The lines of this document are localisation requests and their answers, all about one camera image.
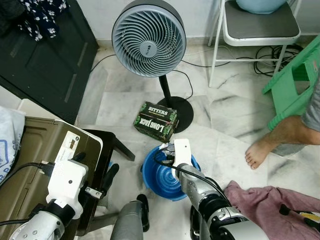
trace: marble floor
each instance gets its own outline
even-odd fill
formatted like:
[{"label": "marble floor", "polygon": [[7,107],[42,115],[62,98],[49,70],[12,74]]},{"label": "marble floor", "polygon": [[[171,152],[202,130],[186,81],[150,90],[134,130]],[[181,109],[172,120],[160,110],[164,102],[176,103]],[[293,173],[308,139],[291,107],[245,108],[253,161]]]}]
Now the marble floor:
[{"label": "marble floor", "polygon": [[[254,57],[256,50],[221,47],[218,56]],[[111,54],[111,48],[100,49],[95,63]],[[183,59],[210,65],[212,54],[213,50],[206,46],[191,45]],[[270,77],[257,75],[252,63],[230,63],[216,68],[213,87],[208,88],[209,68],[181,62],[176,69],[190,77],[193,96],[189,102],[194,119],[189,128],[172,138],[190,140],[192,154],[206,176],[214,178],[222,188],[235,180],[243,189],[271,185],[320,198],[319,146],[282,146],[275,151],[277,154],[270,153],[257,170],[251,170],[245,161],[245,151],[269,131],[267,123],[275,116],[271,94],[261,93]],[[191,94],[185,75],[171,72],[167,78],[172,96],[186,98]],[[135,162],[129,162],[116,152],[112,155],[111,161],[118,163],[120,170],[99,212],[118,212],[144,193],[150,209],[150,229],[144,239],[189,240],[190,201],[185,198],[172,202],[155,195],[146,189],[140,172],[147,153],[161,143],[135,130],[133,121],[143,101],[157,103],[161,98],[156,78],[135,75],[111,56],[91,73],[77,122],[80,127],[113,132],[136,156]],[[119,191],[124,185],[126,190]],[[111,232],[112,226],[108,226],[79,239],[110,239]]]}]

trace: bare foot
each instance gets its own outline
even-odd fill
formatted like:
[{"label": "bare foot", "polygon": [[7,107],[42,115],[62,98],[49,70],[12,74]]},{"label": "bare foot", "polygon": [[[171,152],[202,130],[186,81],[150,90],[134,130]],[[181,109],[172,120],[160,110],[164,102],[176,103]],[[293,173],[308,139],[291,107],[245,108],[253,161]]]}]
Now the bare foot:
[{"label": "bare foot", "polygon": [[245,152],[246,162],[253,170],[257,169],[264,162],[267,155],[279,145],[270,141],[269,134],[264,135],[263,138],[252,144]]}]

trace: green stool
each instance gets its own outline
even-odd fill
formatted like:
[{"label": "green stool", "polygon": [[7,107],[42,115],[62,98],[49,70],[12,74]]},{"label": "green stool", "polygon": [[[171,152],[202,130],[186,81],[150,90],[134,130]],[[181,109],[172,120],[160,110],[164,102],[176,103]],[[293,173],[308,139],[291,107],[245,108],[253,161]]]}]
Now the green stool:
[{"label": "green stool", "polygon": [[[276,116],[268,123],[272,131],[283,119],[302,115],[313,94],[320,66],[320,35],[287,66],[277,72],[262,90],[272,92]],[[298,94],[295,81],[309,81],[309,87]]]}]

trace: dark cabinet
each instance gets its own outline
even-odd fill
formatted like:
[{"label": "dark cabinet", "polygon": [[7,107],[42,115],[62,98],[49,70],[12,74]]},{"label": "dark cabinet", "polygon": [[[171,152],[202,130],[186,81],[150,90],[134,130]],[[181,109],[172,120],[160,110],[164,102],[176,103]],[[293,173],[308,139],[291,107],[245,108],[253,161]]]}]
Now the dark cabinet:
[{"label": "dark cabinet", "polygon": [[77,1],[68,3],[56,37],[36,42],[17,29],[0,37],[0,85],[73,124],[98,45]]}]

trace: pink cloth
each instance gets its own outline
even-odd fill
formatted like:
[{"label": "pink cloth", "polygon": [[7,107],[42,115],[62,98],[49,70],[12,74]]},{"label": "pink cloth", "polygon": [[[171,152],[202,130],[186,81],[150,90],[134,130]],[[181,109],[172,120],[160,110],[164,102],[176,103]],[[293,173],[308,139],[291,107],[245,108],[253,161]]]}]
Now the pink cloth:
[{"label": "pink cloth", "polygon": [[266,186],[242,190],[231,181],[225,189],[230,203],[259,225],[270,240],[319,240],[319,232],[293,214],[281,215],[281,204],[297,211],[320,212],[320,200],[296,191]]}]

